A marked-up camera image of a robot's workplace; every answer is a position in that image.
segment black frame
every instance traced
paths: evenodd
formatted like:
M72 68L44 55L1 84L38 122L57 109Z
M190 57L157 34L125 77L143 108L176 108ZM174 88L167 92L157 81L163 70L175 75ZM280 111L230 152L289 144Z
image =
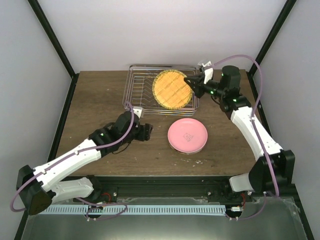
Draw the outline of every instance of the black frame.
M280 31L282 25L284 24L286 18L288 17L290 11L294 7L297 0L287 0L277 17L270 33L268 34L261 50L259 51L256 61L261 64L264 57L266 56L270 46L272 45L274 39L276 38L278 32ZM75 73L72 68L62 46L59 43L57 36L55 35L53 29L50 26L45 13L43 12L38 0L28 0L30 6L32 7L35 15L37 16L39 22L41 23L44 31L46 32L48 38L50 39L53 47L55 48L58 56L60 57L65 69L70 75L71 83L67 97L62 109L58 127L54 136L54 140L51 146L51 150L48 157L48 162L56 157L58 147L60 144L61 136L64 130L64 126L67 120L69 108L71 101L76 89L76 84L78 81L79 73ZM257 100L258 91L254 82L254 75L257 71L257 67L253 64L249 72L247 72L247 77L250 83L250 87L254 96ZM258 104L258 112L261 118L261 123L271 134L266 115L264 113L262 104ZM111 188L113 191L117 191L117 196L123 197L202 197L207 196L209 202L219 201L222 204L232 204L239 203L238 199L227 200L219 199L215 194L208 195L208 192L214 193L215 188L225 183L225 181L230 176L141 176L141 177L98 177L99 181L103 186ZM304 226L304 230L309 240L314 240L311 228L309 226L308 220L306 218L303 206L301 204L297 189L294 184L281 189L281 195L284 197L293 197L295 203L300 208L300 217ZM18 230L15 235L15 240L21 240L26 222L28 219L28 214L25 211Z

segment gray floor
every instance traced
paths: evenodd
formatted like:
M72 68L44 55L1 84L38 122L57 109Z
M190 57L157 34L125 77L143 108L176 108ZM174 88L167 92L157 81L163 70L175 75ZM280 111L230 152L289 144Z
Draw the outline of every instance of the gray floor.
M259 210L261 202L247 203L244 217ZM28 220L22 239L306 240L307 237L293 202L268 197L260 215L238 222L224 216L123 215L87 222L83 215L37 215Z

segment metal pole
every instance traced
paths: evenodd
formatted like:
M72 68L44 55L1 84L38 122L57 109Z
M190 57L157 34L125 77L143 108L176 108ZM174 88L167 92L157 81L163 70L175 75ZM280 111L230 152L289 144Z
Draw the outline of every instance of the metal pole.
M274 42L277 34L279 33L282 25L286 21L291 9L294 7L294 5L296 3L296 1L297 0L287 0L285 2L279 16L277 17L277 19L271 29L271 31L269 32L268 37L266 38L262 48L260 49L258 56L255 59L259 65L261 64L262 60L266 56L271 44ZM255 64L253 64L248 73L249 73L249 75L251 75L253 77L255 75L256 71L257 71L257 66Z
M74 92L76 89L78 78L79 78L79 73L77 73L71 80L70 88L69 88L69 91L66 95L66 99L64 102L64 106L62 109L62 113L60 116L58 127L57 127L55 135L54 135L53 143L52 143L51 150L50 150L49 157L48 157L48 162L50 162L56 158L59 144L60 144L60 140L61 140L61 136L64 131L64 127L66 124L68 112L69 112L69 109L71 106L72 98L74 96Z
M30 6L32 7L36 17L38 18L39 22L41 23L44 31L46 32L48 38L50 39L54 49L56 50L56 52L58 53L65 69L67 70L67 72L69 73L70 77L73 78L76 73L74 71L74 69L72 68L64 50L62 49L57 36L55 35L53 29L50 26L50 23L44 13L44 11L42 10L38 0L28 0Z

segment white wall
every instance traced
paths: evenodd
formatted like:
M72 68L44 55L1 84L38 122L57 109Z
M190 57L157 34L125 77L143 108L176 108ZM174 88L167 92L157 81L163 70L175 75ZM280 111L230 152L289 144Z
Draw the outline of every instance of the white wall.
M297 1L262 62L262 104L272 135L296 156L293 179L315 239L320 239L319 12L320 1Z
M48 159L70 77L26 0L1 1L0 23L0 238L9 240L23 215L9 209L18 170Z
M285 0L39 0L76 72L256 57ZM230 61L249 70L246 59Z

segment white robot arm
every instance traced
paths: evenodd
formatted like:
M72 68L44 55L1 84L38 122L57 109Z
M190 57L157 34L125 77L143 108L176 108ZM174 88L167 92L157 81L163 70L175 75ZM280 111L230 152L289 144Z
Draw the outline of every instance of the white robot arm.
M133 140L148 141L153 127L148 123L140 124L139 120L143 112L142 107L133 108L134 118L130 130L132 114L126 111L118 117L116 122L108 123L105 127L95 130L81 144L55 160L33 169L28 165L22 167L18 173L17 189L20 189L30 178L37 176L19 193L28 214L38 214L50 204L67 199L89 198L94 201L99 197L101 186L95 177L62 180L84 165L117 151L123 144L129 144Z
M289 185L292 181L295 155L291 150L283 150L268 134L256 115L252 117L251 104L240 93L239 68L231 65L224 66L219 82L213 80L214 71L210 61L199 63L199 69L201 74L185 77L184 81L191 87L196 97L201 98L205 93L211 95L212 100L220 106L220 109L241 131L256 160L250 172L229 179L232 191L262 193L272 190L274 185L271 171L279 186ZM266 152L263 151L257 134L259 134ZM271 171L265 154L268 154L268 158L270 158Z

